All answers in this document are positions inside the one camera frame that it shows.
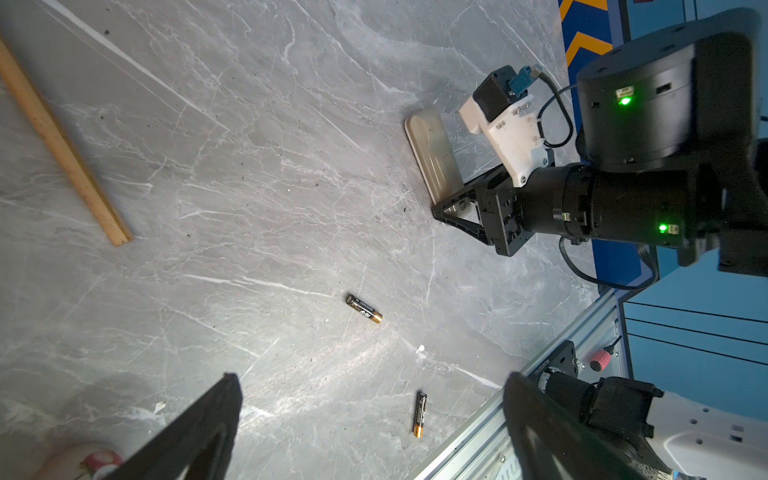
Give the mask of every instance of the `yellow chevron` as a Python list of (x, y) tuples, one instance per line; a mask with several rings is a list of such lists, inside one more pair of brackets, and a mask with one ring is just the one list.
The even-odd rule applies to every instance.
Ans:
[(574, 60), (579, 48), (585, 48), (589, 51), (593, 51), (598, 55), (605, 55), (609, 51), (614, 49), (614, 46), (606, 41), (602, 41), (599, 38), (591, 37), (580, 31), (576, 32), (574, 40), (571, 45), (568, 46), (568, 50), (565, 52), (565, 59), (568, 60), (568, 66), (571, 66), (571, 62)]
[(608, 0), (563, 0), (560, 5), (560, 21), (565, 20), (565, 16), (568, 14), (568, 10), (571, 9), (573, 2), (583, 3), (591, 7), (599, 8), (600, 10), (608, 10)]

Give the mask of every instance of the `white marble vein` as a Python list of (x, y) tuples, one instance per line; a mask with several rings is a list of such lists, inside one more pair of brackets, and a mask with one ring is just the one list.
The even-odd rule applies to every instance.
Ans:
[(0, 31), (136, 235), (109, 244), (1, 87), (4, 478), (131, 454), (222, 372), (229, 478), (402, 478), (595, 298), (554, 237), (509, 259), (434, 221), (402, 129), (434, 104), (465, 177), (497, 164), (457, 109), (502, 65), (567, 81), (554, 1), (8, 1)]

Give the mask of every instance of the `aa battery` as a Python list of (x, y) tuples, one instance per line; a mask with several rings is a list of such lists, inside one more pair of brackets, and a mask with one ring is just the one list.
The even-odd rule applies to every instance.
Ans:
[(351, 306), (353, 309), (357, 310), (358, 312), (362, 313), (363, 315), (367, 316), (368, 318), (370, 318), (376, 323), (381, 323), (382, 320), (384, 320), (384, 317), (382, 316), (381, 313), (375, 311), (370, 305), (363, 302), (361, 299), (357, 298), (351, 293), (346, 296), (346, 304)]
[(426, 411), (427, 394), (419, 392), (416, 397), (416, 414), (413, 417), (413, 435), (416, 435), (417, 439), (420, 439), (424, 433), (424, 412)]

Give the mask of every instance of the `battery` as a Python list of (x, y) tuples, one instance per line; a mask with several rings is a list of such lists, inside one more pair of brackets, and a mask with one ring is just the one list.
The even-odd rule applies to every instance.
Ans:
[(357, 310), (358, 312), (362, 313), (363, 315), (367, 316), (368, 318), (370, 318), (376, 323), (381, 323), (382, 320), (384, 320), (384, 317), (382, 316), (381, 313), (375, 311), (370, 305), (363, 302), (361, 299), (357, 298), (351, 293), (346, 296), (346, 304), (351, 306), (353, 309)]
[(413, 435), (417, 439), (424, 433), (424, 412), (427, 411), (427, 394), (419, 392), (416, 396), (416, 414), (413, 416)]

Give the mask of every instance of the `cable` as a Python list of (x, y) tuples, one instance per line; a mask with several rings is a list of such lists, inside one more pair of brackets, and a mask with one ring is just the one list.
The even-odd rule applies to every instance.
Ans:
[[(554, 95), (554, 99), (558, 101), (558, 106), (560, 107), (560, 110), (563, 112), (563, 116), (565, 117), (566, 123), (568, 123), (568, 136), (560, 142), (559, 144), (551, 144), (548, 141), (544, 140), (544, 145), (549, 148), (560, 148), (565, 146), (570, 140), (571, 137), (574, 136), (574, 122), (571, 120), (571, 116), (568, 114), (568, 110), (565, 109), (565, 104), (563, 104), (562, 98), (560, 98), (560, 93), (563, 91), (568, 90), (569, 87), (566, 87), (564, 90), (558, 91), (558, 87), (554, 84), (551, 78), (549, 78), (549, 75), (545, 74), (544, 72), (540, 73), (538, 77), (543, 81), (550, 90), (552, 90), (552, 94)], [(541, 138), (544, 138), (544, 128), (541, 126), (541, 116), (544, 114), (544, 109), (549, 106), (551, 103), (551, 100), (548, 101), (545, 106), (538, 112), (538, 116), (536, 117), (536, 121), (538, 122), (538, 134), (541, 135)]]
[(578, 267), (576, 267), (574, 263), (571, 261), (571, 258), (568, 256), (568, 252), (565, 251), (565, 240), (566, 240), (565, 237), (560, 237), (560, 243), (558, 244), (558, 246), (560, 247), (560, 253), (563, 256), (563, 260), (565, 260), (565, 263), (568, 265), (568, 268), (570, 268), (571, 271), (576, 274), (576, 276), (578, 276), (583, 280), (587, 280), (588, 282), (591, 282), (591, 283), (596, 283), (597, 285), (607, 286), (609, 288), (616, 288), (619, 290), (643, 290), (653, 285), (659, 280), (659, 271), (654, 265), (653, 258), (650, 254), (650, 247), (648, 245), (638, 245), (637, 255), (640, 257), (640, 260), (643, 260), (643, 263), (648, 265), (648, 268), (650, 268), (650, 271), (653, 274), (651, 278), (649, 278), (648, 280), (645, 280), (640, 285), (620, 285), (619, 283), (612, 283), (612, 282), (606, 282), (605, 280), (598, 280), (579, 270)]

